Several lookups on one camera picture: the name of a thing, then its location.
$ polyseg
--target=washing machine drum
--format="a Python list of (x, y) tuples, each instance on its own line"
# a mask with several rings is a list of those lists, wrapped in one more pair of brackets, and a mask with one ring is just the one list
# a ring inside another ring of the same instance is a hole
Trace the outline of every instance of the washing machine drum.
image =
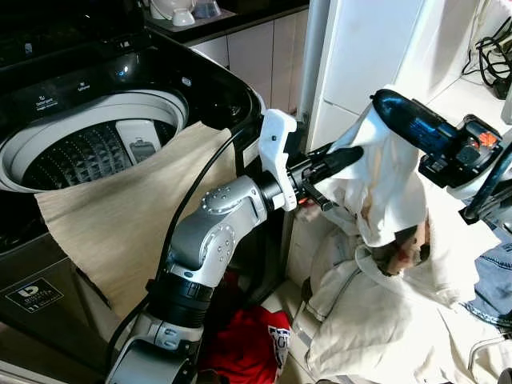
[(0, 188), (40, 192), (116, 174), (160, 150), (186, 120), (186, 104), (174, 94), (135, 90), (105, 96), (5, 141)]

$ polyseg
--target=black cable bundle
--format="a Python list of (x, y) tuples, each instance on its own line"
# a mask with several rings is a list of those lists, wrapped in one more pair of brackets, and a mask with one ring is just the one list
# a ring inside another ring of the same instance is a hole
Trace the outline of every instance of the black cable bundle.
[[(473, 74), (475, 72), (480, 72), (482, 76), (482, 80), (487, 86), (490, 86), (494, 89), (496, 93), (496, 97), (504, 100), (506, 98), (506, 94), (510, 87), (510, 83), (512, 82), (512, 61), (509, 60), (508, 54), (512, 50), (512, 42), (506, 43), (507, 48), (505, 49), (500, 45), (503, 40), (508, 38), (512, 34), (512, 21), (511, 17), (508, 17), (507, 20), (498, 28), (498, 30), (490, 37), (485, 37), (479, 40), (475, 44), (475, 49), (478, 52), (478, 66), (479, 68), (476, 70), (470, 70), (466, 72), (466, 69), (471, 64), (471, 49), (468, 51), (468, 60), (467, 63), (462, 68), (462, 75)], [(485, 48), (492, 47), (487, 52), (484, 52)], [(498, 62), (492, 62), (490, 60), (490, 55), (494, 53), (498, 53), (502, 60)], [(498, 66), (507, 66), (506, 69), (499, 69)], [(491, 75), (494, 77), (494, 80), (490, 82), (487, 79), (487, 75)]]

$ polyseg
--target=power cord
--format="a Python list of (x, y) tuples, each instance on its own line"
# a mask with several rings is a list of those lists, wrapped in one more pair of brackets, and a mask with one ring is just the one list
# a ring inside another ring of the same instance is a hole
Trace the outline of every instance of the power cord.
[[(484, 83), (494, 88), (498, 98), (504, 98), (506, 96), (510, 81), (512, 80), (512, 62), (508, 59), (508, 54), (510, 50), (512, 50), (512, 44), (509, 44), (506, 49), (502, 48), (502, 44), (507, 43), (512, 34), (511, 19), (511, 17), (508, 17), (491, 37), (484, 37), (474, 45), (474, 48), (478, 52), (478, 69), (466, 71), (471, 64), (471, 49), (468, 50), (467, 63), (462, 68), (462, 75), (479, 72)], [(502, 60), (493, 62), (490, 58), (492, 54), (498, 54)], [(497, 66), (506, 66), (507, 68), (500, 69)], [(487, 73), (494, 77), (492, 82), (487, 78)]]
[[(185, 196), (183, 197), (182, 201), (180, 202), (178, 208), (174, 212), (174, 216), (169, 224), (169, 229), (167, 230), (166, 238), (163, 243), (162, 247), (162, 253), (160, 254), (160, 260), (158, 262), (158, 268), (155, 279), (158, 280), (162, 272), (165, 270), (166, 260), (169, 254), (170, 250), (170, 242), (174, 233), (174, 230), (176, 229), (176, 225), (178, 224), (178, 220), (180, 216), (182, 215), (186, 205), (189, 203), (190, 198), (198, 188), (199, 184), (201, 183), (201, 180), (205, 177), (208, 170), (211, 168), (211, 166), (218, 160), (218, 158), (221, 156), (221, 154), (227, 149), (228, 146), (231, 145), (231, 143), (238, 138), (242, 132), (245, 130), (244, 128), (241, 128), (237, 133), (235, 133), (233, 136), (228, 138), (214, 153), (214, 155), (208, 160), (208, 162), (205, 164), (205, 166), (202, 168), (199, 175), (196, 177), (188, 191), (186, 192)], [(114, 333), (112, 334), (112, 337), (109, 340), (109, 343), (106, 348), (106, 374), (110, 371), (110, 368), (112, 367), (112, 362), (114, 360), (114, 348), (116, 343), (118, 342), (119, 338), (121, 337), (122, 332), (124, 329), (131, 323), (131, 321), (146, 307), (150, 299), (150, 296), (147, 294), (139, 304), (136, 305), (135, 308), (132, 309), (131, 312), (128, 313), (128, 315), (121, 321), (121, 323), (118, 325)]]

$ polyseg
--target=beige cloth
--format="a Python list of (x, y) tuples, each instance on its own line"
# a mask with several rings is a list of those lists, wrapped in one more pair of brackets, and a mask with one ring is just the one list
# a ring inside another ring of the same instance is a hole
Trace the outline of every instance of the beige cloth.
[[(228, 130), (197, 123), (137, 166), (36, 195), (50, 233), (119, 316), (144, 297), (176, 207), (229, 136)], [(182, 218), (195, 210), (208, 189), (235, 177), (231, 146), (205, 176)]]

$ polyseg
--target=kitchen counter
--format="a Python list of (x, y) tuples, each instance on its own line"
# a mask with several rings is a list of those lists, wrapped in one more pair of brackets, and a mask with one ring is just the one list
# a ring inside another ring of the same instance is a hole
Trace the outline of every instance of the kitchen counter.
[(218, 1), (224, 10), (212, 19), (198, 19), (192, 26), (176, 27), (168, 20), (156, 20), (146, 12), (146, 26), (188, 46), (199, 44), (226, 34), (232, 34), (276, 18), (294, 14), (309, 7), (309, 0), (266, 0), (262, 6), (255, 6), (243, 0)]

